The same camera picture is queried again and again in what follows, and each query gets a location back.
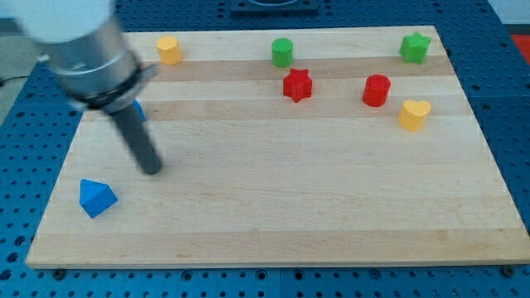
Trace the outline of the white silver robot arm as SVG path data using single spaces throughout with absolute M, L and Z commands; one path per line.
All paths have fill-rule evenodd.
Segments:
M 116 113 L 157 74 L 125 41 L 111 0 L 10 0 L 17 25 L 42 50 L 58 85 L 80 108 Z

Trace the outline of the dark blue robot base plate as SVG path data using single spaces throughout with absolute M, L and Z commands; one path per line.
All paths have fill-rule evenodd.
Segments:
M 229 10 L 233 15 L 250 13 L 278 14 L 288 12 L 318 12 L 316 0 L 230 0 Z

